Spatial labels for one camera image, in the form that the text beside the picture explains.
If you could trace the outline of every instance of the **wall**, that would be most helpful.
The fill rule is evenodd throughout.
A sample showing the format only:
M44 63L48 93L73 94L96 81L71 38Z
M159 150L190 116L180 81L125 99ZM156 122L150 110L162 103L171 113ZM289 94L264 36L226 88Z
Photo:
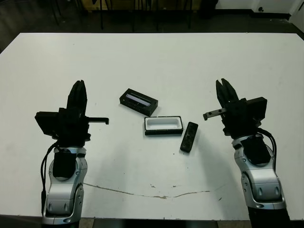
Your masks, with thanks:
M217 9L251 9L255 0L219 0Z
M289 13L297 0L254 0L252 10L258 12L263 7L264 13Z

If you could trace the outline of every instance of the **black plastic housing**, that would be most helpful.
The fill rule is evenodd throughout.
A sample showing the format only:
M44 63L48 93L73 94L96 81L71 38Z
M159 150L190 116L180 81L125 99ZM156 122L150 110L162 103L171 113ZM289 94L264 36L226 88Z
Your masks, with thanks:
M158 100L132 89L127 89L127 91L125 91L125 93L119 98L119 101L122 105L146 116L151 116L158 105Z

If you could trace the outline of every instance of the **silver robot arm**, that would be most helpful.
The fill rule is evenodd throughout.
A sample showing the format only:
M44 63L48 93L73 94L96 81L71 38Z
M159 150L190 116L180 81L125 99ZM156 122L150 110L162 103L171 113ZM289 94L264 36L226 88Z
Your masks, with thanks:
M83 181L87 171L85 148L60 148L54 153L71 153L76 155L75 170L70 178L54 177L54 161L49 167L50 188L43 210L43 224L61 225L78 222L84 198Z

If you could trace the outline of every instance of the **scratch mark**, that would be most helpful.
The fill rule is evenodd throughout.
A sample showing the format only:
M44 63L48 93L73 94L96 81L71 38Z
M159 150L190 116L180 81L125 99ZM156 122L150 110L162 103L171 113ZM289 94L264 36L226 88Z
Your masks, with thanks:
M160 198L160 199L163 199L163 200L166 200L168 196L153 196L153 198Z
M124 193L124 194L128 194L128 195L134 195L133 193L129 193L129 192L125 192L125 191L118 191L118 190L114 190L114 189L108 189L108 188L104 188L104 187L99 187L98 185L92 185L92 184L87 184L84 183L85 185L94 187L94 188L98 188L98 189L104 189L104 190L108 190L108 191L115 191L115 192L119 192L119 193Z
M126 191L119 191L119 190L115 190L115 189L109 189L109 188L104 188L104 187L100 187L98 185L93 185L93 184L87 184L87 183L84 183L84 185L87 185L87 186L91 186L91 187L94 187L94 188L98 188L98 189L103 189L103 190L108 190L108 191L114 191L114 192L118 192L118 193L124 193L124 194L127 194L127 195L132 195L132 196L141 196L141 197L148 197L148 198L160 198L160 199L163 199L163 200L166 200L167 198L178 198L178 197L181 197L181 196L186 196L186 195L191 195L191 194L197 194L197 193L202 193L202 192L211 192L209 190L204 190L204 191L192 191L192 192L186 192L186 193L183 193L181 195L177 195L177 196L146 196L146 195L138 195L138 194L134 194L134 193L129 193L129 192L126 192ZM218 187L217 189L215 189L214 191L217 191L219 190L220 188L224 187L226 184Z
M173 198L178 198L180 196L185 196L185 195L190 195L190 194L196 194L196 193L201 193L201 192L210 192L210 191L193 191L193 192L187 192L178 196L173 196Z

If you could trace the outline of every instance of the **table surface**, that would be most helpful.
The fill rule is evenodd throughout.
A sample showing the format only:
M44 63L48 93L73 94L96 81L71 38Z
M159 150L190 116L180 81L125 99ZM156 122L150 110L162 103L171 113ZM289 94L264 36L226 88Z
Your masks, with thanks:
M0 55L0 214L40 216L54 140L34 116L65 107L83 79L86 115L110 118L90 124L83 217L248 219L232 140L220 117L203 119L224 77L238 97L268 100L262 127L276 139L290 218L303 219L303 63L295 34L19 34ZM127 88L159 100L153 116L199 125L190 154L182 136L144 135L144 115L119 104Z

